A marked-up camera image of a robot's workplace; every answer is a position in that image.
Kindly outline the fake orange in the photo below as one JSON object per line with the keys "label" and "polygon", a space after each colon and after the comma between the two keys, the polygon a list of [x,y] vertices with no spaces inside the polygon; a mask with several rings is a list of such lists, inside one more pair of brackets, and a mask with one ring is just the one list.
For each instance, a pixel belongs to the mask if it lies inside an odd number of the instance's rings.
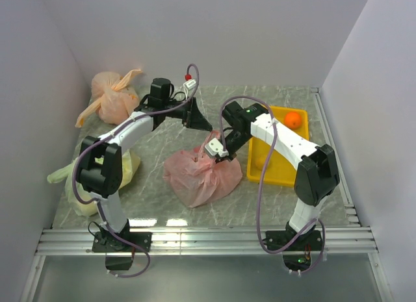
{"label": "fake orange", "polygon": [[291,130],[297,130],[303,124],[302,116],[297,112],[288,112],[283,119],[283,124]]}

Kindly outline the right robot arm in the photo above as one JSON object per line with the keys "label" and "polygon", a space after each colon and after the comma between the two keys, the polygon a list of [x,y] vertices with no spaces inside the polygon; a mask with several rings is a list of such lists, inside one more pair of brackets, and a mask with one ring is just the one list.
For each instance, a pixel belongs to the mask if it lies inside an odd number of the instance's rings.
{"label": "right robot arm", "polygon": [[298,200],[286,226],[287,243],[275,253],[290,247],[303,248],[309,241],[308,232],[320,221],[324,202],[340,183],[334,149],[328,144],[314,144],[288,129],[260,99],[247,108],[242,108],[234,97],[226,100],[220,108],[219,120],[227,121],[232,132],[220,135],[219,145],[214,149],[217,162],[232,160],[250,138],[257,138],[269,145],[267,158],[279,153],[295,169],[294,191]]}

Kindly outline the pink plastic bag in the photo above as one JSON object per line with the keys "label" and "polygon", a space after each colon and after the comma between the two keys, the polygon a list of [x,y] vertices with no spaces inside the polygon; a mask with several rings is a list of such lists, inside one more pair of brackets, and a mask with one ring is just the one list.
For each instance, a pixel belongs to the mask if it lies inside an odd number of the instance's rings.
{"label": "pink plastic bag", "polygon": [[222,199],[242,179],[241,165],[236,158],[216,163],[204,153],[203,147],[219,136],[219,131],[212,131],[200,146],[177,151],[164,161],[164,181],[188,208]]}

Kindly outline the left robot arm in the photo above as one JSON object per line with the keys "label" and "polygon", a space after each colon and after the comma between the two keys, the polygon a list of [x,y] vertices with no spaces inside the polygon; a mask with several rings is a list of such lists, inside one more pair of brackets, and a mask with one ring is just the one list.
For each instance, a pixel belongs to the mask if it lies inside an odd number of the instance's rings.
{"label": "left robot arm", "polygon": [[125,121],[103,136],[87,136],[81,144],[73,168],[72,189],[80,204],[97,206],[103,225],[96,240],[112,252],[136,247],[118,193],[122,156],[166,118],[179,119],[189,129],[211,131],[213,128],[199,111],[193,94],[178,101],[171,81],[155,78],[149,94]]}

